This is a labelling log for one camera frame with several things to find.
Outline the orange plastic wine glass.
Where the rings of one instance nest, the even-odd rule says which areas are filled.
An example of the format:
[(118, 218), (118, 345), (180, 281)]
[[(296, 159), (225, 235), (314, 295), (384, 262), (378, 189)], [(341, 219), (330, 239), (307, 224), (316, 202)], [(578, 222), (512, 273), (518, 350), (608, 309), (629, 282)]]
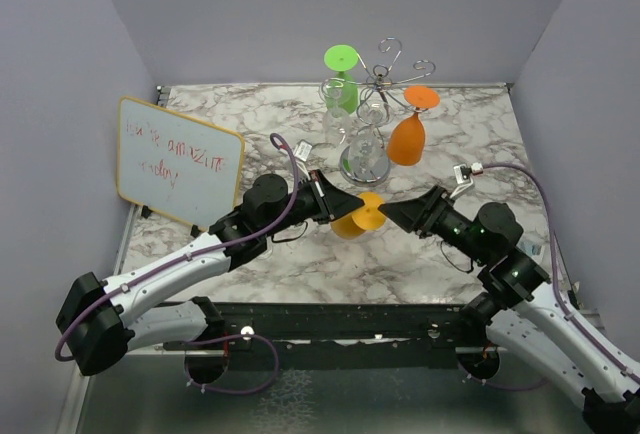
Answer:
[(413, 113), (395, 127), (387, 145), (387, 156), (397, 165), (413, 166), (421, 160), (426, 144), (420, 114), (437, 107), (440, 97), (430, 87), (415, 85), (404, 90), (404, 98)]

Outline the green plastic wine glass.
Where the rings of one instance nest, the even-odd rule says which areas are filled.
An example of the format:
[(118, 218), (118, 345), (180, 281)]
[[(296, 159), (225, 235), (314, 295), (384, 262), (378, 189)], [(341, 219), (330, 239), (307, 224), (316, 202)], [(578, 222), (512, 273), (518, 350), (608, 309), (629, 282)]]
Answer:
[(324, 54), (324, 63), (333, 75), (327, 79), (321, 93), (328, 108), (339, 107), (353, 114), (358, 106), (358, 87), (350, 71), (358, 64), (355, 48), (346, 44), (331, 46)]

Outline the clear wine glass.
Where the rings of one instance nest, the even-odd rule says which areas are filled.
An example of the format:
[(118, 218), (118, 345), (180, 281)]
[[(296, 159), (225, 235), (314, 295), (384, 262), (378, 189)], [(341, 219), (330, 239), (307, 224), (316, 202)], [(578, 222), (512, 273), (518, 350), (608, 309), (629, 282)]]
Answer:
[(379, 128), (389, 120), (390, 108), (384, 101), (364, 102), (357, 111), (363, 124), (349, 146), (348, 163), (353, 176), (364, 182), (375, 177), (374, 167), (384, 153)]

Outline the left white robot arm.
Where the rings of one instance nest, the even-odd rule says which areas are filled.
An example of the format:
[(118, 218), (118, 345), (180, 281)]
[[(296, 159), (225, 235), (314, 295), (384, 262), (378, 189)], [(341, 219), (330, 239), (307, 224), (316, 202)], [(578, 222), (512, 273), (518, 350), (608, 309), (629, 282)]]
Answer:
[(92, 272), (76, 278), (55, 320), (61, 338), (54, 356), (92, 376), (136, 347), (192, 341), (210, 348), (221, 334), (215, 318), (195, 302), (169, 315), (161, 303), (250, 263), (266, 251), (268, 238), (283, 230), (306, 221), (328, 224), (363, 205), (363, 199), (335, 187), (319, 170), (292, 186), (279, 175), (261, 175), (239, 206), (187, 246), (136, 271), (103, 280)]

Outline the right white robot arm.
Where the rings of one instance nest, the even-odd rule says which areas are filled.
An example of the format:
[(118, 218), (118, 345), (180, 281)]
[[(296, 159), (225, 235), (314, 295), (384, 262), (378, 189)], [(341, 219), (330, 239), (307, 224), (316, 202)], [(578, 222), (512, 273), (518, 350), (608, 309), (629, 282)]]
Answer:
[(474, 219), (440, 187), (379, 210), (408, 233), (435, 235), (480, 266), (484, 290), (460, 312), (461, 337), (488, 339), (518, 356), (582, 411), (595, 433), (639, 430), (639, 364), (586, 321), (549, 274), (518, 248), (523, 229), (505, 203), (484, 204)]

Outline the yellow plastic wine glass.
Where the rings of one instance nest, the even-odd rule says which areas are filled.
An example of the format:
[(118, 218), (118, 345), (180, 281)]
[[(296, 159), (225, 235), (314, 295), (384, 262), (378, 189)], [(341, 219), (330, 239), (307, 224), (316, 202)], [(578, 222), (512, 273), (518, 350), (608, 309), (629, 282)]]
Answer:
[(385, 202), (380, 195), (363, 192), (358, 197), (364, 202), (362, 207), (330, 224), (331, 230), (342, 239), (355, 239), (381, 228), (386, 222), (386, 216), (379, 210)]

